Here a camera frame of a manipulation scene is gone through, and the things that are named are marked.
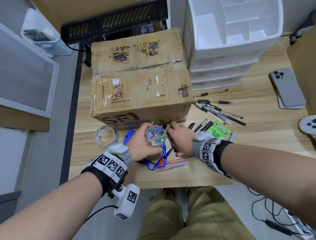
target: person's left hand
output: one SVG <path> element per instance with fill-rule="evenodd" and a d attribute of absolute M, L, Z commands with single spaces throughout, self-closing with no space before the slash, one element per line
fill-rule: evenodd
<path fill-rule="evenodd" d="M 149 147 L 145 140 L 145 131 L 151 125 L 151 123 L 144 123 L 126 144 L 129 147 L 128 152 L 132 155 L 133 161 L 140 161 L 148 156 L 162 153 L 162 148 Z"/>

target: clear plastic jar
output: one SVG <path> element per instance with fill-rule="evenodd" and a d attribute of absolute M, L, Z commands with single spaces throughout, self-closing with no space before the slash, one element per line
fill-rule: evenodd
<path fill-rule="evenodd" d="M 152 125 L 145 132 L 147 145 L 150 147 L 161 147 L 167 139 L 167 132 L 159 125 Z"/>

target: forearm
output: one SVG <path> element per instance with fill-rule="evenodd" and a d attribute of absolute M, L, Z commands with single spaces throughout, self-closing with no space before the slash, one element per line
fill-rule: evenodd
<path fill-rule="evenodd" d="M 279 150 L 229 144 L 222 168 L 241 183 L 316 227 L 316 159 Z"/>
<path fill-rule="evenodd" d="M 2 239 L 72 239 L 102 195 L 92 173 L 61 185 L 0 225 Z"/>

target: black wrist strap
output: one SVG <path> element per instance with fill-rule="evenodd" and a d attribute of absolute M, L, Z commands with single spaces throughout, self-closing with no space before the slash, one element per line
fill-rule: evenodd
<path fill-rule="evenodd" d="M 222 140 L 220 144 L 216 145 L 215 150 L 213 152 L 214 163 L 217 165 L 218 169 L 221 170 L 223 173 L 226 172 L 223 170 L 221 165 L 221 156 L 227 145 L 231 143 L 232 142 L 230 141 Z"/>
<path fill-rule="evenodd" d="M 97 177 L 97 179 L 100 181 L 102 185 L 102 189 L 103 189 L 103 193 L 101 197 L 103 197 L 111 189 L 112 185 L 110 183 L 110 177 L 104 174 L 102 171 L 96 169 L 93 166 L 89 166 L 83 169 L 81 174 L 85 172 L 93 173 Z"/>

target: gray smartphone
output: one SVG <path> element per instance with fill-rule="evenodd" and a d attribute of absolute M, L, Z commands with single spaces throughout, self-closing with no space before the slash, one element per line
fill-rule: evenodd
<path fill-rule="evenodd" d="M 285 107 L 293 107 L 306 104 L 306 99 L 297 83 L 291 68 L 274 70 L 269 74 L 278 96 Z"/>

